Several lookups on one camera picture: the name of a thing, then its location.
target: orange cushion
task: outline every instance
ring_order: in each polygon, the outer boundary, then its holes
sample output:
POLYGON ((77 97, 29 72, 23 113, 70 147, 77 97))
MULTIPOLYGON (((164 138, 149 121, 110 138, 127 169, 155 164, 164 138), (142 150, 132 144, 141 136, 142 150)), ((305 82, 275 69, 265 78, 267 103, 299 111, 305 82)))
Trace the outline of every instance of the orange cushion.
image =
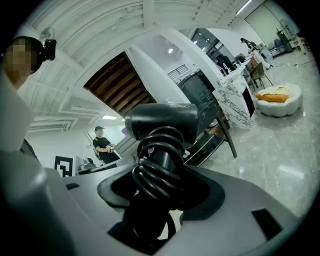
POLYGON ((278 103, 284 103, 287 99, 289 99, 289 96, 286 94, 265 94, 260 95, 259 93, 256 93, 255 96, 261 100, 266 102, 278 102, 278 103))

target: black cap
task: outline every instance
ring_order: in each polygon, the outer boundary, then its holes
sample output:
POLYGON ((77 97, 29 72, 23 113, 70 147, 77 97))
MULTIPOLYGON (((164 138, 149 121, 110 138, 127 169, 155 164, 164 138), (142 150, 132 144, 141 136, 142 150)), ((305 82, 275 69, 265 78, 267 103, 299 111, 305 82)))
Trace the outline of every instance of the black cap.
POLYGON ((101 127, 101 126, 97 126, 96 128, 94 128, 94 131, 96 131, 96 130, 102 130, 102 129, 104 129, 104 128, 101 127))

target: railing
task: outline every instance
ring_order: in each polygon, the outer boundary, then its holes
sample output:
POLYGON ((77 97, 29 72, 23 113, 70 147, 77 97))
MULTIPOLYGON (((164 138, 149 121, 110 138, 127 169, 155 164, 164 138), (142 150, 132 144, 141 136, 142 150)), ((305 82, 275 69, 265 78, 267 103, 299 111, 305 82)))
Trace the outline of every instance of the railing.
POLYGON ((181 74, 187 72, 189 69, 186 67, 186 65, 182 65, 180 67, 177 67, 175 70, 171 71, 168 73, 168 76, 172 79, 175 80, 178 76, 181 74))

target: black and white wall sign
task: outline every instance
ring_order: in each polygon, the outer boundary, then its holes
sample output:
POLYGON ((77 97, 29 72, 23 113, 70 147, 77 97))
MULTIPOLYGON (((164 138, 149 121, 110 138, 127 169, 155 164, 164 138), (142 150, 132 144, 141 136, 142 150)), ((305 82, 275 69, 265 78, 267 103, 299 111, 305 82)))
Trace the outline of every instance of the black and white wall sign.
POLYGON ((63 178, 74 176, 73 161, 73 158, 56 156, 54 161, 54 169, 56 169, 63 178))

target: coiled black cable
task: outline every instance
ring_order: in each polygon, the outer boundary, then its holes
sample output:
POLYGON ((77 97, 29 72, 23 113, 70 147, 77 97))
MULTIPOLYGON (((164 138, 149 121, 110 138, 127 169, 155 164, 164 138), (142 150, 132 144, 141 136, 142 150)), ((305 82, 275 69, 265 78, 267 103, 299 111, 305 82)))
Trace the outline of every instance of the coiled black cable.
POLYGON ((185 153, 184 136, 171 126, 161 126, 152 130, 142 139, 137 147, 139 165, 132 170, 132 176, 140 192, 151 198, 174 206, 180 203, 181 178, 179 173, 184 169, 182 156, 185 153), (170 171, 152 159, 153 152, 167 152, 174 162, 170 171))

